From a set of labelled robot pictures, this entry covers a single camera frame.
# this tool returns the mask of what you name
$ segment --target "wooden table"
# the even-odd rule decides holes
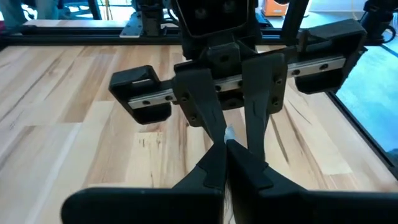
[[[123,26],[31,21],[40,26]],[[260,47],[270,50],[275,47]],[[0,53],[1,223],[59,223],[62,202],[92,185],[176,184],[211,141],[178,106],[142,126],[108,91],[113,72],[151,64],[161,79],[183,61],[179,46],[8,47]],[[246,143],[242,110],[225,113]],[[289,80],[284,109],[266,132],[267,162],[308,189],[396,191],[387,168],[325,94]],[[226,208],[231,219],[231,207]]]

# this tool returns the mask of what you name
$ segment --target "orange object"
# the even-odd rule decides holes
[[[286,15],[288,5],[289,4],[278,4],[274,0],[264,0],[262,13],[265,16],[284,16]]]

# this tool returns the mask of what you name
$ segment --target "metal linear rail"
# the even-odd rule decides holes
[[[302,77],[312,75],[319,72],[327,72],[342,68],[346,62],[344,56],[336,55],[333,57],[325,57],[316,60],[308,60],[305,62],[291,63],[288,65],[287,78]],[[215,80],[215,89],[218,91],[230,91],[240,88],[239,82],[242,80],[241,75],[235,75],[228,78]],[[129,100],[129,106],[132,109],[143,108],[146,106],[159,105],[170,101],[176,101],[173,89],[158,91],[144,96],[138,96]]]

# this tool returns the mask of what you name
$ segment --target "wooden tabletop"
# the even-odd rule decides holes
[[[211,146],[202,128],[187,126],[178,106],[166,122],[142,126],[108,91],[113,72],[151,64],[165,80],[182,61],[181,47],[166,45],[18,46],[0,52],[1,223],[60,223],[62,202],[79,189],[170,188],[190,172]],[[245,144],[242,112],[225,116]],[[283,110],[270,119],[264,144],[267,162],[308,189],[398,190],[395,178],[329,98],[304,95],[293,80]],[[226,216],[230,220],[230,206]]]

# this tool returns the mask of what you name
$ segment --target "light wood surface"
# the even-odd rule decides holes
[[[65,198],[92,185],[169,188],[183,178],[211,146],[205,132],[187,126],[177,106],[166,122],[141,126],[108,91],[113,72],[151,64],[165,80],[182,61],[179,46],[0,52],[0,223],[60,223]],[[225,116],[245,144],[243,110]],[[398,190],[328,97],[301,94],[293,80],[265,145],[269,164],[308,189]],[[226,223],[231,217],[228,204]]]

